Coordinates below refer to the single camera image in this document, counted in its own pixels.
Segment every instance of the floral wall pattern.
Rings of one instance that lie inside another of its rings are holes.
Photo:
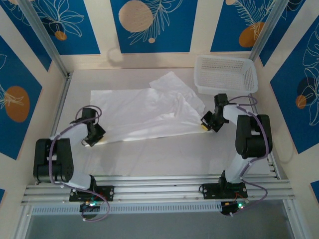
[[[298,153],[319,143],[319,17],[271,80]]]
[[[211,51],[250,51],[276,1],[224,0]],[[278,45],[303,1],[289,1],[268,45]]]
[[[61,55],[100,54],[83,0],[32,0],[31,4]],[[14,0],[0,5],[35,52],[37,37]]]
[[[0,37],[0,153],[17,159],[41,90]]]
[[[289,0],[259,57],[265,66],[306,0]]]
[[[197,0],[111,0],[122,53],[189,52]]]

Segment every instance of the white table surface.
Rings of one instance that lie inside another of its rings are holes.
[[[62,111],[58,131],[74,120],[79,108],[90,104],[91,90],[127,90],[149,88],[149,82],[173,71],[189,87],[194,85],[193,69],[116,69],[76,70]],[[210,95],[198,94],[214,109]],[[248,103],[248,100],[237,100]],[[225,124],[218,133],[200,133],[174,137],[115,142],[92,148],[76,146],[72,151],[76,170],[94,175],[205,175],[221,174],[235,156],[236,126]],[[261,160],[250,174],[269,174],[267,160]]]

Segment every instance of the white plastic basket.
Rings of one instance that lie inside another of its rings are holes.
[[[254,62],[246,58],[201,55],[194,70],[195,85],[201,94],[247,95],[258,89]]]

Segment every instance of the crumpled white fabric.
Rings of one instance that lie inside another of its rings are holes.
[[[106,131],[97,144],[206,132],[196,94],[190,95],[192,90],[184,83],[180,84],[182,93],[173,84],[164,92],[165,82],[162,77],[152,84],[161,90],[91,91],[91,104],[102,109],[99,124]]]
[[[150,82],[150,86],[153,89],[163,92],[177,91],[181,93],[185,100],[199,113],[200,116],[204,115],[205,105],[203,101],[201,101],[195,91],[188,87],[179,77],[175,75],[173,71],[160,77],[158,80]]]

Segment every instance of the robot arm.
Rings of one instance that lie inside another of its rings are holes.
[[[94,191],[94,187],[96,186],[94,177],[74,170],[72,149],[83,140],[90,146],[93,146],[103,137],[105,131],[95,123],[95,119],[93,119],[95,115],[96,110],[84,108],[82,117],[71,122],[71,124],[79,124],[65,132],[55,142],[52,155],[52,174],[55,182],[61,182],[73,188],[91,189]],[[39,139],[36,142],[33,176],[37,182],[50,182],[48,167],[49,150],[55,137],[56,135],[51,138]]]
[[[208,112],[202,118],[202,125],[207,130],[218,132],[224,123],[233,122],[236,126],[236,155],[231,165],[225,170],[224,176],[228,183],[240,183],[243,169],[254,158],[266,154],[265,141],[260,127],[254,117],[240,110],[238,105],[231,104],[226,94],[218,94],[214,97],[215,112]],[[272,150],[272,136],[270,121],[267,115],[257,115],[262,123],[268,140],[269,152]]]

